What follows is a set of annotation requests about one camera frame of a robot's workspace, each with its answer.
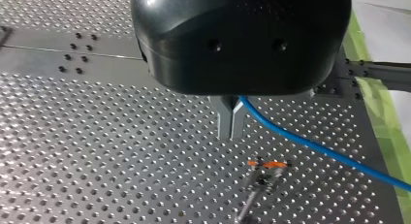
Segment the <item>perforated metal plate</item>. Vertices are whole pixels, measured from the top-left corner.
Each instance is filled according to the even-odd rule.
[[[14,29],[131,37],[130,0],[0,0],[0,23]]]
[[[356,104],[253,98],[282,126],[363,161],[384,163]],[[261,223],[401,223],[394,189],[245,120],[216,138],[206,97],[3,74],[1,223],[232,223],[253,155],[293,170],[252,209]]]

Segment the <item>metal table surface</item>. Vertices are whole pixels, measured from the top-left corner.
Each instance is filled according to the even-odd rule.
[[[129,0],[0,0],[0,25],[14,29],[0,48],[1,223],[233,223],[256,155],[294,164],[252,209],[261,223],[402,223],[391,186],[249,115],[242,139],[219,140],[206,97],[148,74],[128,10]],[[386,172],[362,101],[251,101]]]

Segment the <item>blue tube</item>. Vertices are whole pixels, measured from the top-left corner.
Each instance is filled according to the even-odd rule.
[[[314,142],[312,142],[311,140],[305,139],[303,137],[300,137],[296,134],[293,134],[291,132],[288,132],[287,130],[273,124],[272,122],[270,122],[268,119],[266,119],[262,114],[260,114],[256,108],[254,108],[253,105],[251,105],[251,103],[248,101],[248,99],[245,96],[239,96],[239,100],[244,104],[244,106],[246,108],[248,108],[248,110],[251,112],[252,115],[254,115],[254,117],[260,121],[262,124],[264,124],[267,128],[269,128],[270,130],[276,132],[277,134],[288,138],[290,140],[293,140],[294,142],[298,143],[298,144],[305,144],[308,147],[320,152],[320,153],[324,153],[327,154],[328,156],[330,156],[331,158],[334,158],[336,160],[338,160],[339,162],[346,164],[350,167],[356,168],[357,170],[359,170],[360,172],[363,172],[367,175],[376,177],[386,183],[389,183],[393,186],[402,188],[408,192],[411,192],[411,185],[403,182],[397,178],[385,175],[383,173],[380,173],[378,171],[375,171],[371,168],[369,168],[366,165],[363,165],[353,159],[350,159],[340,153],[337,153],[331,149],[328,149],[320,144],[316,144]]]

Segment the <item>green strip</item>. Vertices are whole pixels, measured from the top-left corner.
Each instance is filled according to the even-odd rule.
[[[361,30],[359,22],[354,12],[351,13],[350,25],[344,38],[344,49],[352,61],[371,61],[368,50],[366,49],[364,33]]]
[[[411,152],[396,116],[393,100],[380,80],[357,78],[368,117],[391,176],[411,182]],[[411,194],[395,189],[405,224],[411,224]]]

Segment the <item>screw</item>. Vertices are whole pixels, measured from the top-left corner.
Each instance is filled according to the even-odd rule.
[[[362,96],[361,96],[360,93],[356,93],[356,94],[354,95],[354,98],[355,98],[356,100],[361,100]]]

